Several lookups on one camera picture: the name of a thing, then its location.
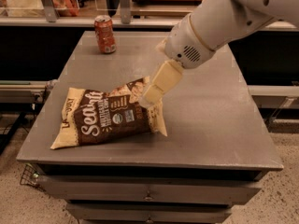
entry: white robotic arm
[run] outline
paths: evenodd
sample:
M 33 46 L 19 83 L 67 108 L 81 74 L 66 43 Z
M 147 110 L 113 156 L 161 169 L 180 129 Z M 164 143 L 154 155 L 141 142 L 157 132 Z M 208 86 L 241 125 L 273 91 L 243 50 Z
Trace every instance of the white robotic arm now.
M 274 21 L 283 19 L 296 25 L 298 8 L 299 0 L 205 0 L 164 40 L 164 53 L 172 62 L 160 67 L 143 100 L 154 104 L 179 82 L 178 72 L 182 74 L 182 68 L 175 63 L 186 69 L 195 68 L 225 44 L 251 35 Z

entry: red soda can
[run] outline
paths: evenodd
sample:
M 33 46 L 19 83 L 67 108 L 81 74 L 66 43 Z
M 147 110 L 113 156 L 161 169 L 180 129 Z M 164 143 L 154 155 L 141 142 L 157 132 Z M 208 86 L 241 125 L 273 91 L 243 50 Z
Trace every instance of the red soda can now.
M 108 15 L 97 16 L 94 20 L 94 30 L 100 51 L 105 54 L 114 52 L 116 45 L 112 19 Z

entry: concrete floor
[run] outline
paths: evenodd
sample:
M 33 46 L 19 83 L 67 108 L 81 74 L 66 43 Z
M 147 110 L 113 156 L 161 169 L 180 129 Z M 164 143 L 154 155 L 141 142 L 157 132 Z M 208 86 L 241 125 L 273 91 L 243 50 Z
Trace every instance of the concrete floor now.
M 11 122 L 0 118 L 0 132 Z M 78 224 L 65 211 L 65 202 L 20 185 L 25 164 L 16 156 L 30 130 L 19 128 L 0 156 L 0 224 Z M 275 123 L 271 132 L 284 170 L 263 178 L 263 189 L 245 206 L 235 206 L 224 224 L 299 223 L 299 122 Z

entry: speaker grille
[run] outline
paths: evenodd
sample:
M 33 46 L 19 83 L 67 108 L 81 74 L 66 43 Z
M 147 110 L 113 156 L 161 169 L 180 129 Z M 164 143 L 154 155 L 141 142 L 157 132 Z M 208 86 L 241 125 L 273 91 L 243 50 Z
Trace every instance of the speaker grille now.
M 198 62 L 200 60 L 200 54 L 194 47 L 186 46 L 184 48 L 184 54 L 192 62 Z

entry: gray tabletop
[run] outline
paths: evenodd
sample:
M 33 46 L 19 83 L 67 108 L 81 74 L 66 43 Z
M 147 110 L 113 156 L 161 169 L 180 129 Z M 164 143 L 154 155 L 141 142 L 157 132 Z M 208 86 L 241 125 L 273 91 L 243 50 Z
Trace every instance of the gray tabletop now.
M 145 133 L 110 143 L 51 150 L 69 87 L 111 91 L 151 75 L 166 57 L 157 32 L 116 32 L 117 51 L 98 51 L 85 32 L 27 136 L 18 161 L 48 164 L 130 165 L 280 170 L 281 160 L 228 46 L 164 97 L 168 136 Z

